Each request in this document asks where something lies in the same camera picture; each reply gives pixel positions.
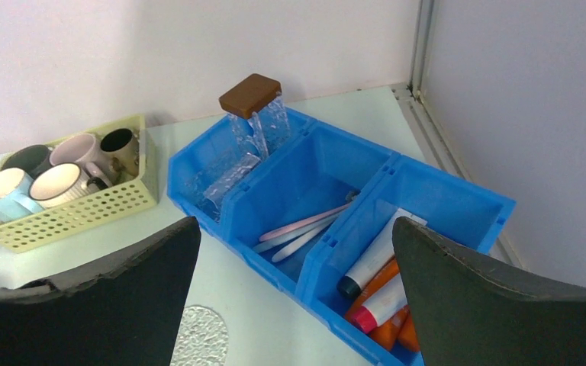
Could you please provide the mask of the dark grey mug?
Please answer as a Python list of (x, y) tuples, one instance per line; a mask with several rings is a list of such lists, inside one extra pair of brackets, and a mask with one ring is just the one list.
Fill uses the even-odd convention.
[(45, 145), (32, 145), (14, 152), (2, 164), (0, 171), (9, 168), (24, 170), (30, 177), (37, 178), (53, 166), (50, 163), (52, 150)]

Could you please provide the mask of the pink mug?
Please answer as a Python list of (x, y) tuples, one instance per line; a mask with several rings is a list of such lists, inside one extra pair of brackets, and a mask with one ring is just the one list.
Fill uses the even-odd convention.
[(93, 162), (109, 179), (118, 177), (111, 157), (101, 150), (100, 139), (92, 133), (77, 134), (53, 148), (50, 164), (55, 166), (65, 162), (74, 162), (83, 168), (87, 162)]

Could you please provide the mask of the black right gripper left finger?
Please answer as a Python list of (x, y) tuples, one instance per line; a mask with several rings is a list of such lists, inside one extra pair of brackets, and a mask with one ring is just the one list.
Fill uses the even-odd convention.
[(183, 218), (133, 245), (0, 288), (0, 365), (168, 365), (201, 230)]

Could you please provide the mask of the clear container with brown lid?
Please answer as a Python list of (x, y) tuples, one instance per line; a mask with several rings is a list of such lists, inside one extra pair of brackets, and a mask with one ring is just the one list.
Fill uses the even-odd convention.
[(240, 148), (270, 157), (291, 136), (291, 125), (277, 80), (253, 73), (218, 99), (227, 112)]

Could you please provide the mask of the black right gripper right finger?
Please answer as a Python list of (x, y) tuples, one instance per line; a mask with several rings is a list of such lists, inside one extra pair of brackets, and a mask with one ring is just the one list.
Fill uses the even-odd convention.
[(392, 242), (427, 365), (586, 365), (586, 287), (524, 271), (406, 217)]

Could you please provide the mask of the light blue mug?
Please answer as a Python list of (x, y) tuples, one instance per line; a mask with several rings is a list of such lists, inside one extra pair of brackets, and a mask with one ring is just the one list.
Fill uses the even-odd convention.
[(33, 181), (20, 168), (0, 171), (0, 221), (7, 223), (44, 210), (28, 195)]

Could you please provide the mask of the white ribbed mug black rim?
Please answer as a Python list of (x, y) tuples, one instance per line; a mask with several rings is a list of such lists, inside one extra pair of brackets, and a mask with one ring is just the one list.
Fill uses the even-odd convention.
[(41, 207), (50, 209), (112, 186), (95, 163), (87, 162), (86, 167), (92, 171), (74, 162), (55, 165), (34, 179), (28, 194)]

